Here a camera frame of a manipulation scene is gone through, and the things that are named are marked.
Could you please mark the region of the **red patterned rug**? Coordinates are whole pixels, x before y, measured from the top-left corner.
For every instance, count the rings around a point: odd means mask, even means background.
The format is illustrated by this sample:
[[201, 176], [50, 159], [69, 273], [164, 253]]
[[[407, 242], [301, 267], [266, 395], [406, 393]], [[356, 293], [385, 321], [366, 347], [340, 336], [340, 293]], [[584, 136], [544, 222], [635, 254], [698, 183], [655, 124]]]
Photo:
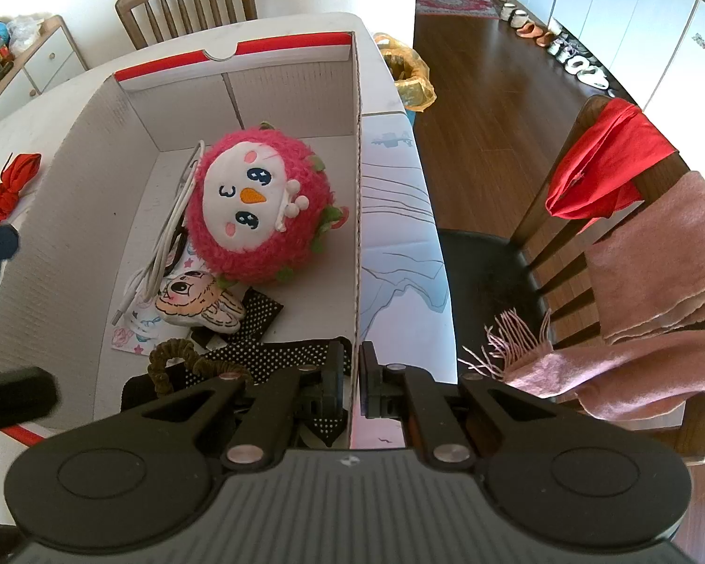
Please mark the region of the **red patterned rug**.
[[416, 0], [416, 12], [421, 16], [499, 18], [496, 0]]

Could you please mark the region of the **wooden slat chair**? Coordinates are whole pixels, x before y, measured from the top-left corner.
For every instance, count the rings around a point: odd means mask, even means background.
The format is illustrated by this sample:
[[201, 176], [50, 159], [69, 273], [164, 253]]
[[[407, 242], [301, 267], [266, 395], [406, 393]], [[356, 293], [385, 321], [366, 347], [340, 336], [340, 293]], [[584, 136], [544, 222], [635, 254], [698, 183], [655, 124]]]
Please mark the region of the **wooden slat chair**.
[[116, 12], [136, 50], [258, 18], [256, 0], [117, 0]]

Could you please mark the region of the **white drawer cabinet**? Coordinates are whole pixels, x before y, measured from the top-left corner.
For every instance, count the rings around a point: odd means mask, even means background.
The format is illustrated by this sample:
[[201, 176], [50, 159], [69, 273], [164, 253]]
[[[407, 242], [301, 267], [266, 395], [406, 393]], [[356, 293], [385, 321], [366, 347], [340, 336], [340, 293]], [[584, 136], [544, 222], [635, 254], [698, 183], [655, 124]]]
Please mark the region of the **white drawer cabinet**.
[[0, 121], [36, 97], [89, 70], [62, 16], [39, 25], [39, 38], [0, 80]]

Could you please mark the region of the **pink round plush toy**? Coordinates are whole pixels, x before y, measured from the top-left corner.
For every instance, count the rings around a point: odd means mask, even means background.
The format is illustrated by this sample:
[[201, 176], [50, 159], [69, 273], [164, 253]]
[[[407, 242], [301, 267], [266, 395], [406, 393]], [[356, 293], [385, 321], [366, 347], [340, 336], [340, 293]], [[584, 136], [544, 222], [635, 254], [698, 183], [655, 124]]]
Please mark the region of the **pink round plush toy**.
[[287, 282], [349, 217], [321, 157], [270, 125], [224, 136], [198, 161], [188, 239], [207, 269], [231, 282]]

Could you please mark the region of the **large white wall cupboard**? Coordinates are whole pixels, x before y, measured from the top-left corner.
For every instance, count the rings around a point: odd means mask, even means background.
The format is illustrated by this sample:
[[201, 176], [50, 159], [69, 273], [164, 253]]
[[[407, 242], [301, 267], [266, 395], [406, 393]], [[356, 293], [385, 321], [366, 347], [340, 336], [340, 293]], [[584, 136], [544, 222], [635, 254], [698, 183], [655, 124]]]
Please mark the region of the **large white wall cupboard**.
[[681, 140], [705, 138], [705, 0], [510, 0], [503, 16], [587, 86], [621, 92]]

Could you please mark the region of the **yellow plastic bag bin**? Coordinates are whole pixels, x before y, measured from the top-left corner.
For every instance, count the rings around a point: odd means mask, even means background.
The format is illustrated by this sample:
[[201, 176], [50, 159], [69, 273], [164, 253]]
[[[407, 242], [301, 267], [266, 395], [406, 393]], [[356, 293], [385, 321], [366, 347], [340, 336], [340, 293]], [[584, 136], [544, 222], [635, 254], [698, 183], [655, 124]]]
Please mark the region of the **yellow plastic bag bin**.
[[390, 69], [403, 107], [416, 113], [427, 110], [437, 100], [437, 93], [426, 62], [413, 48], [387, 33], [374, 34], [374, 42]]

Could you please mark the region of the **black polka dot cloth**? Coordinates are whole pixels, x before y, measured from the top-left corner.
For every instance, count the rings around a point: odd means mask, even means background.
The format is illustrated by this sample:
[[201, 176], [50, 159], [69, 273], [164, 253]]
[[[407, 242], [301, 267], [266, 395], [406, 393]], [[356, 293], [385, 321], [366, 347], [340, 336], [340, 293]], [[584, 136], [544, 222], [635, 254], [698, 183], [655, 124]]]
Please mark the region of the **black polka dot cloth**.
[[[247, 289], [242, 299], [245, 318], [240, 323], [240, 329], [234, 334], [219, 334], [216, 331], [198, 327], [192, 331], [187, 340], [195, 343], [197, 352], [213, 360], [228, 360], [248, 369], [252, 379], [248, 381], [254, 386], [262, 386], [268, 382], [272, 374], [281, 369], [313, 365], [322, 367], [326, 363], [328, 340], [302, 340], [288, 343], [266, 343], [263, 336], [275, 318], [284, 309], [266, 294], [253, 288]], [[170, 378], [178, 391], [195, 387], [195, 379], [188, 387], [186, 373], [182, 368], [169, 369]], [[123, 386], [120, 409], [131, 410], [147, 402], [161, 399], [154, 391], [154, 385], [149, 375], [130, 378]]]

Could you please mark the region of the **red cloth on chair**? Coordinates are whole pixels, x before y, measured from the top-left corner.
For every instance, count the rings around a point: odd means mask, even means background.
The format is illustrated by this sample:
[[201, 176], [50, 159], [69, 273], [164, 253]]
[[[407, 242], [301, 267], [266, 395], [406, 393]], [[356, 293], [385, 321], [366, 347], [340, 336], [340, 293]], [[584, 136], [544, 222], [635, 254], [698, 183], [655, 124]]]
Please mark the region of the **red cloth on chair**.
[[546, 211], [567, 220], [611, 217], [642, 199], [634, 178], [674, 153], [641, 108], [614, 98], [560, 160]]

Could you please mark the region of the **beige face plush keychain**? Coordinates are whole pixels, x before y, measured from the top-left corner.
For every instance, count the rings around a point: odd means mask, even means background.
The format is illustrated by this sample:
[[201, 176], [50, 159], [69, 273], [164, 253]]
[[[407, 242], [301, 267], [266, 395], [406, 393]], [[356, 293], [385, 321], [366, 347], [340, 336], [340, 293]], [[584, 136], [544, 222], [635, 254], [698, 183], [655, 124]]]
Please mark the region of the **beige face plush keychain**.
[[206, 271], [186, 271], [165, 282], [155, 308], [172, 325], [234, 334], [245, 318], [242, 302]]

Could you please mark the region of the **pink fringed scarf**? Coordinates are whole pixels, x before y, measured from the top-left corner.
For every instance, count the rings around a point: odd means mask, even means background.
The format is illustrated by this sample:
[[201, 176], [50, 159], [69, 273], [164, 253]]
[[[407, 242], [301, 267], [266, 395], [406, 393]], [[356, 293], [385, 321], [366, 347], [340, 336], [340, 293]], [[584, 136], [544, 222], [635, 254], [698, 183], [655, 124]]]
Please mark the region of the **pink fringed scarf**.
[[696, 171], [585, 253], [601, 340], [553, 344], [516, 311], [463, 364], [540, 399], [573, 395], [608, 422], [671, 413], [705, 393], [705, 180]]

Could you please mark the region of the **wooden chair with black seat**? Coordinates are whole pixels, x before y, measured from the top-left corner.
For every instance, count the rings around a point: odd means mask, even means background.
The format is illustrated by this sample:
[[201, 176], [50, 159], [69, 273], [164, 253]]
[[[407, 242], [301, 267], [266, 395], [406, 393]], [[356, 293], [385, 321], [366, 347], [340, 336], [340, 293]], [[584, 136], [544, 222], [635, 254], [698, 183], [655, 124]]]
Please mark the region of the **wooden chair with black seat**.
[[[562, 220], [550, 217], [545, 198], [554, 169], [560, 165], [577, 140], [603, 114], [611, 99], [594, 95], [580, 109], [556, 157], [551, 172], [541, 183], [519, 225], [509, 238], [487, 233], [439, 228], [444, 267], [451, 293], [454, 336], [458, 359], [478, 361], [487, 351], [485, 327], [494, 323], [501, 311], [517, 309], [530, 327], [540, 327], [549, 312], [550, 339], [559, 348], [602, 343], [597, 318], [595, 295], [589, 280], [585, 250], [594, 242], [610, 237], [647, 206], [660, 199], [688, 167], [677, 151], [634, 180], [642, 192], [643, 203], [616, 212], [614, 218], [591, 224], [585, 220]], [[556, 223], [553, 237], [541, 235], [540, 250], [530, 251], [532, 238], [544, 227]], [[705, 464], [705, 393], [685, 402], [681, 424], [673, 428], [645, 428], [635, 422], [650, 437], [670, 446], [682, 456], [688, 466]]]

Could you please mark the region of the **brown scrunchie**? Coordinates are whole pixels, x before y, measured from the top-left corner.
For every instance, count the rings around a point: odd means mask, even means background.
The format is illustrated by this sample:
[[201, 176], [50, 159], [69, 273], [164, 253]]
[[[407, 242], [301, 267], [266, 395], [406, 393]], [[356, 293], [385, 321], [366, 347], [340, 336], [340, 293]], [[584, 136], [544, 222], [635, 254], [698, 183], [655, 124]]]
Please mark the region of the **brown scrunchie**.
[[252, 379], [247, 368], [228, 360], [213, 360], [197, 352], [195, 343], [187, 339], [170, 339], [156, 345], [149, 354], [147, 374], [154, 385], [155, 395], [164, 397], [178, 391], [170, 378], [169, 369], [182, 368], [188, 387], [195, 379], [206, 381], [222, 374]]

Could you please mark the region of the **patterned face mask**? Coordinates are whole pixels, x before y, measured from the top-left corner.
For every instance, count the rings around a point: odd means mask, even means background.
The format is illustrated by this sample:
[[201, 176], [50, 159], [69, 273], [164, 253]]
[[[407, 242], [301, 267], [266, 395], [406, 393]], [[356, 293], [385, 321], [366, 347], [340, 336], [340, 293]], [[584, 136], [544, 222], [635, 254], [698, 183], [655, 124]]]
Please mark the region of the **patterned face mask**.
[[[164, 276], [161, 285], [183, 275], [186, 271], [201, 270], [204, 261], [196, 255], [191, 242], [187, 242], [182, 250], [174, 248], [170, 251], [169, 259], [178, 259], [173, 262], [172, 271]], [[113, 349], [129, 354], [149, 355], [156, 345], [165, 340], [178, 339], [189, 334], [191, 329], [186, 326], [173, 325], [164, 320], [164, 314], [155, 308], [155, 300], [144, 300], [146, 278], [141, 275], [141, 269], [135, 271], [123, 289], [123, 300], [127, 300], [129, 293], [134, 291], [131, 304], [119, 316], [119, 320], [111, 326], [109, 343]]]

